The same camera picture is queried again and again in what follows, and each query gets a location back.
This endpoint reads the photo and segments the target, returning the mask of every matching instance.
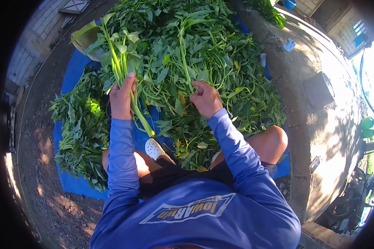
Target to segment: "building wall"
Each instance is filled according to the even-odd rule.
[[[360,51],[364,44],[360,47],[354,45],[353,40],[357,37],[354,31],[354,25],[360,21],[359,14],[354,10],[350,9],[346,15],[337,23],[329,32],[329,37],[334,41],[338,42],[344,51],[344,56],[350,59],[358,51]]]
[[[324,0],[295,0],[296,8],[306,16],[312,16]]]
[[[18,40],[7,69],[7,78],[25,85],[37,65],[43,62],[62,31],[65,14],[58,9],[65,0],[44,0],[36,9]]]

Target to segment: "shirt sleeve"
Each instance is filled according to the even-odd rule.
[[[226,109],[216,112],[208,120],[234,178],[238,193],[252,199],[279,217],[285,230],[285,243],[297,245],[301,234],[298,217],[286,202],[267,170],[260,164],[258,154],[234,127]]]
[[[139,178],[134,157],[133,121],[112,119],[108,156],[108,199],[90,240],[90,248],[100,247],[139,203]]]

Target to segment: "hand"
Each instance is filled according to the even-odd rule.
[[[217,111],[223,108],[220,95],[214,87],[209,86],[204,81],[193,81],[191,84],[198,89],[190,96],[199,113],[210,119]]]
[[[111,117],[119,120],[131,120],[133,112],[130,109],[130,89],[135,94],[137,78],[134,72],[128,74],[119,88],[118,83],[110,91]]]

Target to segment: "black hose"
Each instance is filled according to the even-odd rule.
[[[369,105],[370,109],[374,112],[374,108],[370,105],[370,102],[369,102],[369,100],[367,99],[366,94],[364,93],[363,81],[362,81],[363,62],[364,62],[364,52],[366,51],[366,48],[367,48],[367,45],[364,47],[363,55],[362,55],[362,59],[361,59],[361,62],[360,62],[359,78],[360,78],[360,86],[362,87],[362,91],[363,91],[364,99],[366,100],[366,102],[367,102],[367,104]]]

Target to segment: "green container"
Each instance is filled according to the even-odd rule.
[[[363,118],[362,121],[360,122],[360,126],[362,127],[363,131],[366,129],[372,128],[374,126],[373,118],[372,117]]]
[[[374,136],[374,130],[373,129],[365,129],[362,131],[363,138],[370,138]]]

